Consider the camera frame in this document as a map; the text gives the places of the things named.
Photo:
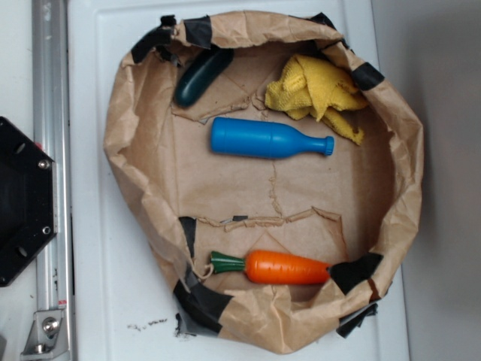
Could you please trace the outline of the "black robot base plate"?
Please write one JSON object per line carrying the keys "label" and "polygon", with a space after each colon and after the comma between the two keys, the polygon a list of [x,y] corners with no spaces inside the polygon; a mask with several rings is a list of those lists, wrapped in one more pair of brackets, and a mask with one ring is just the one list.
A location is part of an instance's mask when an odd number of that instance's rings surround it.
{"label": "black robot base plate", "polygon": [[1,118],[1,286],[8,287],[56,235],[55,162]]}

